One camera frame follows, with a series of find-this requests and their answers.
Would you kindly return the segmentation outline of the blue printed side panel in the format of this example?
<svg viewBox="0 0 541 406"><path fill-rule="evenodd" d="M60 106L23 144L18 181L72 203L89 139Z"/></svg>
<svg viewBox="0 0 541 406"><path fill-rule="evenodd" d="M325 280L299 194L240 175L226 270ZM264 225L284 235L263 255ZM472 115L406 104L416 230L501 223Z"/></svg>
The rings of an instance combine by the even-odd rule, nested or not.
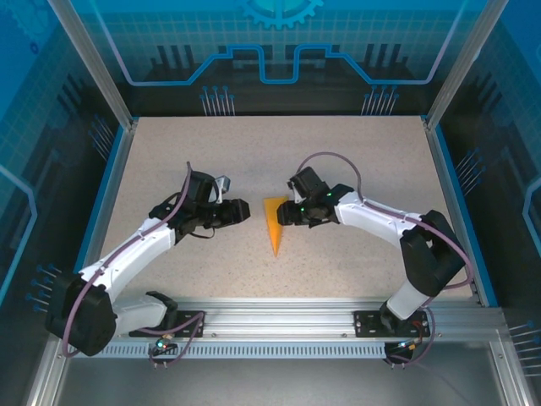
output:
<svg viewBox="0 0 541 406"><path fill-rule="evenodd" d="M467 39L486 0L466 2ZM439 126L523 377L541 379L541 0L500 4Z"/></svg>
<svg viewBox="0 0 541 406"><path fill-rule="evenodd" d="M120 130L48 0L0 0L0 406L27 398Z"/></svg>

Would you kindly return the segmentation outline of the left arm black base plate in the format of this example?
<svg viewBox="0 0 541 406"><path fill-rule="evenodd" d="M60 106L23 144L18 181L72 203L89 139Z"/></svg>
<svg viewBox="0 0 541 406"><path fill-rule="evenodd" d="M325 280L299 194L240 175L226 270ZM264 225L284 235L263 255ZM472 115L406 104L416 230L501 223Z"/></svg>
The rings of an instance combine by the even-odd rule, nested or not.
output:
<svg viewBox="0 0 541 406"><path fill-rule="evenodd" d="M206 313L202 310L177 310L168 313L156 327L145 327L128 333L130 337L158 337L164 332L178 338L203 337Z"/></svg>

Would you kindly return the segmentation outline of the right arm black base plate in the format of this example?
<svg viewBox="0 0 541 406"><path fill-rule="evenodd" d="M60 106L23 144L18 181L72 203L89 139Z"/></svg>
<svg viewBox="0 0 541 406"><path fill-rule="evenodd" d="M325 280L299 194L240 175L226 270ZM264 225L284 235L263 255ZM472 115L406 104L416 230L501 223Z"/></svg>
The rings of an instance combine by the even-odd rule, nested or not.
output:
<svg viewBox="0 0 541 406"><path fill-rule="evenodd" d="M404 321L386 321L378 310L358 310L352 314L357 338L430 337L426 311L417 310Z"/></svg>

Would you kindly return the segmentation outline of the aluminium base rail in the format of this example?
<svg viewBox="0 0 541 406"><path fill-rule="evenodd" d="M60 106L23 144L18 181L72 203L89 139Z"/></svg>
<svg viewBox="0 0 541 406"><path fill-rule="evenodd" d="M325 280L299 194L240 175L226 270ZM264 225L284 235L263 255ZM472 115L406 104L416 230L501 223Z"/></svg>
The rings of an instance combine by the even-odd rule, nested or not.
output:
<svg viewBox="0 0 541 406"><path fill-rule="evenodd" d="M381 298L178 300L182 310L203 310L207 341L352 341L353 313L377 310ZM430 304L437 343L489 342L508 337L503 311L463 298Z"/></svg>

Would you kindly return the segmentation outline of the grey metal lower shelf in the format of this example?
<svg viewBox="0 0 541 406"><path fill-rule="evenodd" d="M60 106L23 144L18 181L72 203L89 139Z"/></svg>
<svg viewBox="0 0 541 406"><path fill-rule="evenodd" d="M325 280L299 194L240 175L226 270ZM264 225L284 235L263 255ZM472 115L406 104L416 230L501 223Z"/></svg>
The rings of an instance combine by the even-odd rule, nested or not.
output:
<svg viewBox="0 0 541 406"><path fill-rule="evenodd" d="M43 347L15 374L31 406L541 406L541 379L512 376L483 345L437 343L418 364L377 359L48 361Z"/></svg>

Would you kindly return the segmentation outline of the orange paper sheet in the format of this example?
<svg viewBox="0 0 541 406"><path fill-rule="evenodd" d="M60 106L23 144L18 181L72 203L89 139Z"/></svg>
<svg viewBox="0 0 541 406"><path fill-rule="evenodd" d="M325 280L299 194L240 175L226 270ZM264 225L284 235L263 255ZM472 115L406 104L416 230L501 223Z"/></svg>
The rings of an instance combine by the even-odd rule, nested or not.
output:
<svg viewBox="0 0 541 406"><path fill-rule="evenodd" d="M277 211L282 203L287 201L286 196L270 197L263 199L265 220L270 238L272 252L275 257L278 256L283 226L278 222Z"/></svg>

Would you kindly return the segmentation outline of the aluminium frame post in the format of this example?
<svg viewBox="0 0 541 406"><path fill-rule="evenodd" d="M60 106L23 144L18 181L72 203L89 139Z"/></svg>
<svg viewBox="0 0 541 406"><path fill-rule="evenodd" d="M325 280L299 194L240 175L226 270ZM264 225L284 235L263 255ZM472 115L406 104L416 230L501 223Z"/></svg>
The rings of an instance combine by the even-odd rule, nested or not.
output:
<svg viewBox="0 0 541 406"><path fill-rule="evenodd" d="M131 130L133 126L132 115L73 4L70 0L47 0L47 2L116 120L124 129Z"/></svg>
<svg viewBox="0 0 541 406"><path fill-rule="evenodd" d="M501 10L500 0L486 0L484 8L429 109L425 119L427 130L434 130L442 119L500 17Z"/></svg>

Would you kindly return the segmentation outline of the blue printed back panel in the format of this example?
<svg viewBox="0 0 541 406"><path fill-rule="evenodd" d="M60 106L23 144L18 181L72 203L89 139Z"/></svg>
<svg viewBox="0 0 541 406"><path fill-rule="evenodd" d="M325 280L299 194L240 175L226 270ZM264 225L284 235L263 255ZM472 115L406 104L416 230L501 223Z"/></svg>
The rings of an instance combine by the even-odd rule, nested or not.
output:
<svg viewBox="0 0 541 406"><path fill-rule="evenodd" d="M135 116L423 114L473 0L73 0Z"/></svg>

